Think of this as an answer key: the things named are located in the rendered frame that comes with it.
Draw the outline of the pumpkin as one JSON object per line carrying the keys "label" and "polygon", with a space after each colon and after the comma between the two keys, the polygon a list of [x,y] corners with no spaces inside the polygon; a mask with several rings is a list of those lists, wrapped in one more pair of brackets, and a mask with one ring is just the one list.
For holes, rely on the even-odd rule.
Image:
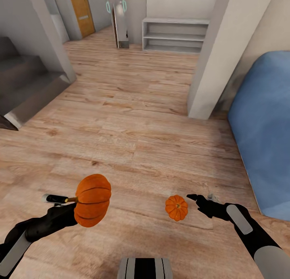
{"label": "pumpkin", "polygon": [[188,214],[188,204],[185,202],[184,198],[179,195],[171,196],[166,201],[165,210],[171,219],[175,221],[184,220],[185,216]]}
{"label": "pumpkin", "polygon": [[111,185],[101,174],[86,177],[77,187],[76,198],[65,202],[77,203],[74,218],[83,227],[94,227],[105,216],[111,198]]}

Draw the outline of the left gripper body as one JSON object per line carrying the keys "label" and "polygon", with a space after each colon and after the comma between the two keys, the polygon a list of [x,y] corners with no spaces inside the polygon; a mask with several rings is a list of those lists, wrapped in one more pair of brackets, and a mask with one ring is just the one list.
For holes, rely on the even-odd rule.
{"label": "left gripper body", "polygon": [[56,208],[57,207],[52,207],[48,209],[47,214],[42,216],[39,219],[37,223],[37,231],[41,237],[49,236],[52,233],[55,233],[58,230],[65,228],[66,226],[73,226],[77,224],[74,218],[74,210],[71,210],[70,212],[65,213],[64,215],[62,215],[60,218],[56,220],[56,221],[66,222],[66,224],[52,225],[52,222],[50,220],[50,212],[51,212],[51,209],[56,209]]}

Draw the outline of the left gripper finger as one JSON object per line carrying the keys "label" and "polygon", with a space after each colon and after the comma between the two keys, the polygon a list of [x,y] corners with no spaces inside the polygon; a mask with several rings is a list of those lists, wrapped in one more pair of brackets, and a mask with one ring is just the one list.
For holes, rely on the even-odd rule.
{"label": "left gripper finger", "polygon": [[77,203],[73,203],[73,204],[68,204],[66,206],[57,207],[56,209],[51,209],[50,220],[52,222],[52,225],[66,224],[66,222],[56,221],[56,220],[60,218],[62,215],[64,215],[65,213],[68,213],[71,210],[74,210],[76,205]]}

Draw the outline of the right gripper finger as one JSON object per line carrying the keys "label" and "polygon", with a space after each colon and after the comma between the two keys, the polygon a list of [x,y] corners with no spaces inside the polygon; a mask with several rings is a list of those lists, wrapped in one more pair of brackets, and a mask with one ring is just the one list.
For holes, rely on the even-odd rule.
{"label": "right gripper finger", "polygon": [[188,198],[191,198],[192,200],[196,200],[199,198],[199,195],[196,195],[196,194],[188,194],[187,195]]}

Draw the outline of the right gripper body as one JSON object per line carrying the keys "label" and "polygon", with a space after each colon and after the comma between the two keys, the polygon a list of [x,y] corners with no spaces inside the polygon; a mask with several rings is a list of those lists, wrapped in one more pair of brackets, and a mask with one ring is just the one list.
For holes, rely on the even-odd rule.
{"label": "right gripper body", "polygon": [[209,218],[216,217],[213,208],[216,202],[206,200],[203,195],[199,195],[199,198],[195,200],[195,203],[199,206],[199,209],[204,212]]}

